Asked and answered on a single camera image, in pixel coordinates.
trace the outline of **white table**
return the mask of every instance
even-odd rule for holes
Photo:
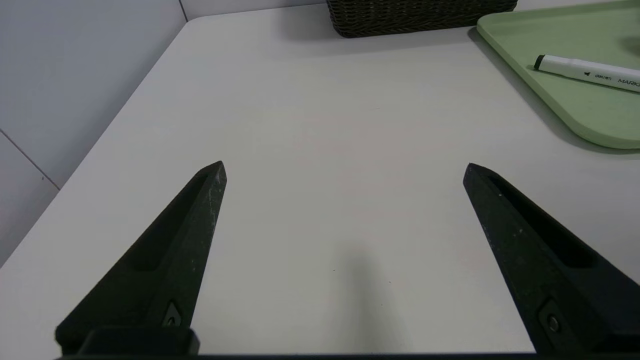
[[[474,30],[219,15],[187,23],[0,270],[0,358],[56,357],[55,326],[217,160],[203,353],[532,351],[471,161],[640,280],[640,155],[569,132]]]

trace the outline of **green tray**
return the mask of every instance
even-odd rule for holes
[[[540,54],[640,69],[640,0],[496,13],[477,28],[576,134],[640,149],[640,94],[533,69]]]

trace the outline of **white wall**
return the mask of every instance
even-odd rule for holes
[[[178,0],[1,0],[0,128],[62,187],[184,24]]]
[[[182,0],[184,13],[189,20],[221,13],[248,12],[323,2],[324,0]]]
[[[0,133],[0,266],[58,189]]]
[[[515,10],[520,11],[520,10],[551,8],[551,7],[558,7],[558,6],[573,6],[576,4],[606,3],[608,1],[613,1],[613,0],[529,0],[529,1],[520,0],[516,5]]]

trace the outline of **dark woven basket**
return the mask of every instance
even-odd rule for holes
[[[346,38],[476,25],[518,0],[326,0],[333,28]]]

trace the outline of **black marker cap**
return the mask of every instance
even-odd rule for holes
[[[533,68],[537,70],[540,67],[540,63],[542,62],[542,59],[544,58],[545,58],[544,55],[538,55],[538,58],[536,59],[536,64],[533,65]]]

